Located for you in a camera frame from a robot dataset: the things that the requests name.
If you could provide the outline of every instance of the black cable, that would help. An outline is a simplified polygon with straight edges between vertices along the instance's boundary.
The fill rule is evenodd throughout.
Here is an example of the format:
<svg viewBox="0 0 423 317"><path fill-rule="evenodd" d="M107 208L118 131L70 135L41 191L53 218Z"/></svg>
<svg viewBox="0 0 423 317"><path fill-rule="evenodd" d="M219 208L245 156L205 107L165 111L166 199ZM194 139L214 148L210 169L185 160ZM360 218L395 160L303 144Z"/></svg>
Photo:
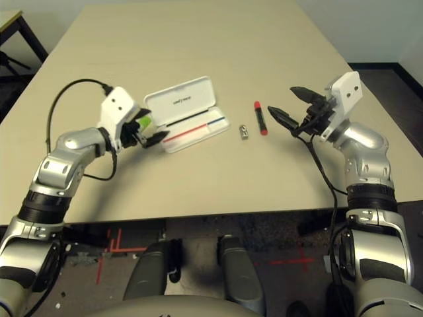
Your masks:
<svg viewBox="0 0 423 317"><path fill-rule="evenodd" d="M44 291L44 294L40 297L38 302L24 315L24 317L31 317L36 312L36 310L39 309L39 307L42 305L42 303L46 300L47 296L52 291L54 285L56 284L59 278L61 267L63 266L63 263L65 261L65 244L63 241L63 233L60 234L59 248L60 250L59 250L58 267L56 268L54 272L54 276L52 280L50 281L50 284L47 286L47 289Z"/></svg>
<svg viewBox="0 0 423 317"><path fill-rule="evenodd" d="M112 168L112 173L109 177L103 178L103 177L98 177L98 176L94 176L90 174L84 174L84 176L88 178L92 178L93 180L102 180L102 181L111 180L114 177L116 170L118 169L118 154L116 153L116 150L114 149L114 147L110 147L110 152L112 153L113 168Z"/></svg>
<svg viewBox="0 0 423 317"><path fill-rule="evenodd" d="M353 314L351 314L351 312L348 309L348 305L347 302L345 300L345 298L342 296L342 293L340 291L340 287L343 286L343 282L342 282L342 278L341 278L341 274L340 274L340 270L338 265L336 264L336 258L334 256L334 241L336 239L336 236L339 234L339 232L341 232L342 230L345 229L345 227L341 227L341 229L338 229L336 232L334 231L335 229L335 224L336 224L336 215L338 213L338 198L335 194L335 192L341 192L340 190L336 189L332 183L330 182L330 180L328 179L325 170L323 168L323 165L320 161L320 158L317 156L317 153L315 151L315 148L313 146L313 140L314 140L315 135L313 134L310 138L310 141L306 141L304 140L302 137L297 136L296 138L300 139L304 145L307 147L307 149L309 150L311 156L313 157L313 160L315 161L317 168L319 169L319 172L321 173L323 180L325 181L326 185L328 186L330 193L333 196L333 212L332 212L332 217L330 220L330 244L329 244L329 258L330 258L330 268L331 268L331 274L332 274L332 280L336 286L336 293L342 308L342 311L344 313L345 316L351 317L353 316Z"/></svg>
<svg viewBox="0 0 423 317"><path fill-rule="evenodd" d="M79 83L96 83L99 84L104 91L104 94L107 96L112 90L113 87L109 86L108 84L102 83L101 81L98 81L96 79L77 79L76 81L72 81L69 84L67 84L66 86L64 86L58 93L58 95L54 98L54 101L52 103L52 106L50 107L50 111L48 112L48 117L47 117L47 128L46 128L46 147L47 147L47 154L50 154L52 146L51 146L51 130L52 130L52 118L53 118L53 113L54 110L56 109L56 106L58 104L58 101L60 99L60 97L65 93L65 91L67 91L69 88L71 88L72 86L79 84ZM116 173L116 169L117 169L117 165L118 165L118 156L116 154L115 149L111 146L110 141L108 139L107 135L103 135L104 139L106 141L106 143L108 143L108 146L106 148L110 149L110 152L112 153L112 161L113 161L113 169L112 169L112 173L109 177L98 177L98 176L93 176L93 175L89 175L89 174L84 174L84 176L92 178L94 180L102 180L102 181L107 181L107 180L111 180L113 178L113 176Z"/></svg>

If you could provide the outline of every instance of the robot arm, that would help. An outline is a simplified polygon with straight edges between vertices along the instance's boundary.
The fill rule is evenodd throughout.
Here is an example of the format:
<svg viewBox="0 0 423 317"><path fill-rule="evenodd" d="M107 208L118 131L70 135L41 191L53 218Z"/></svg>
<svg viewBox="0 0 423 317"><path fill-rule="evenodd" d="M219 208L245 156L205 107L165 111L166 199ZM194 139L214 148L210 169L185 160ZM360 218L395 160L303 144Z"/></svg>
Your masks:
<svg viewBox="0 0 423 317"><path fill-rule="evenodd" d="M41 162L0 245L0 316L21 316L31 292L41 292L54 279L60 264L63 219L85 168L97 157L122 148L160 142L166 131L146 139L138 136L140 109L120 87L102 103L97 128L68 132Z"/></svg>
<svg viewBox="0 0 423 317"><path fill-rule="evenodd" d="M420 316L423 295L410 286L412 259L404 220L397 213L386 157L388 142L349 120L362 97L358 73L346 73L329 84L326 97L303 87L291 90L311 104L303 123L299 125L278 108L269 107L270 114L294 137L301 132L319 136L345 158L350 210L346 214L348 230L342 235L340 270L345 278L355 281L356 316Z"/></svg>

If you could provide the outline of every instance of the wall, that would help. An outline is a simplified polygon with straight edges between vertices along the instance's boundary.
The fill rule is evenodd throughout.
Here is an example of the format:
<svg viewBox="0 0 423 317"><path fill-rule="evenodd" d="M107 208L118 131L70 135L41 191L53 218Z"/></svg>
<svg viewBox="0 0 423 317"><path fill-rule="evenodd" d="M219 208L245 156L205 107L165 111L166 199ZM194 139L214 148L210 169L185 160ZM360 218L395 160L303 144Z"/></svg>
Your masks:
<svg viewBox="0 0 423 317"><path fill-rule="evenodd" d="M398 62L422 26L421 0L297 3L348 62Z"/></svg>
<svg viewBox="0 0 423 317"><path fill-rule="evenodd" d="M404 50L400 64L423 86L423 25L420 35Z"/></svg>

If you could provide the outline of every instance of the floor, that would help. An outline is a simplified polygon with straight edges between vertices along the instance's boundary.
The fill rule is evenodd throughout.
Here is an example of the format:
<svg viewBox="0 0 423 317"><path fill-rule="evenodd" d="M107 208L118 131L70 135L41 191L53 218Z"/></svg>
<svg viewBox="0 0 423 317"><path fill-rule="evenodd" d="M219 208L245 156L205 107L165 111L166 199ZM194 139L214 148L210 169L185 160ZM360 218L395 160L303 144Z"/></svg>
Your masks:
<svg viewBox="0 0 423 317"><path fill-rule="evenodd" d="M360 76L423 155L423 101L393 71L364 70ZM24 86L11 87L0 83L0 111L13 104L10 92ZM404 215L414 258L414 286L423 291L423 201L403 203L399 211ZM313 215L302 211L99 225L95 230L107 230L114 238L113 252L109 252L110 248L104 253L102 248L73 245L73 256L68 257L51 295L34 316L84 315L120 302L137 261L137 251L154 242L163 231L168 239L183 239L186 263L180 282L168 283L167 294L223 297L215 248L217 237L230 233L242 239L257 268L269 317L284 316L289 303L297 299L307 304L313 317L324 316L325 289L330 283L323 261L328 233L297 233L297 225ZM33 295L28 306L38 297Z"/></svg>

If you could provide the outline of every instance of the table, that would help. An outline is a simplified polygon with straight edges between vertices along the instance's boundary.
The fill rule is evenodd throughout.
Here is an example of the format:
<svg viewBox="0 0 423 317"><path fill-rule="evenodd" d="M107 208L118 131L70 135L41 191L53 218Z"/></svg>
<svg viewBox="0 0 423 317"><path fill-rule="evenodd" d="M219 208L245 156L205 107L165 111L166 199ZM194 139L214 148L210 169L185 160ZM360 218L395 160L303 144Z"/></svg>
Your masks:
<svg viewBox="0 0 423 317"><path fill-rule="evenodd" d="M18 31L40 61L45 61L48 56L47 51L37 39L29 25L27 25L24 17L22 16L22 11L0 11L0 45L6 42Z"/></svg>
<svg viewBox="0 0 423 317"><path fill-rule="evenodd" d="M306 105L289 91L323 93L350 68L293 1L187 0L89 5L77 17L0 125L1 224L18 212L46 154L45 124L54 97L68 82L94 78L124 87L136 100L209 75L232 127L174 154L139 147L119 154L109 182L84 179L65 220L70 223L289 211L332 206L304 145L264 111L258 130L253 102L278 106L302 120ZM363 86L352 120L385 135L398 201L423 198L422 158ZM101 88L85 83L60 100L52 139L96 125ZM250 137L240 138L245 124ZM328 143L317 152L334 185L344 187L343 156ZM86 172L109 175L106 155ZM341 197L340 204L346 200Z"/></svg>

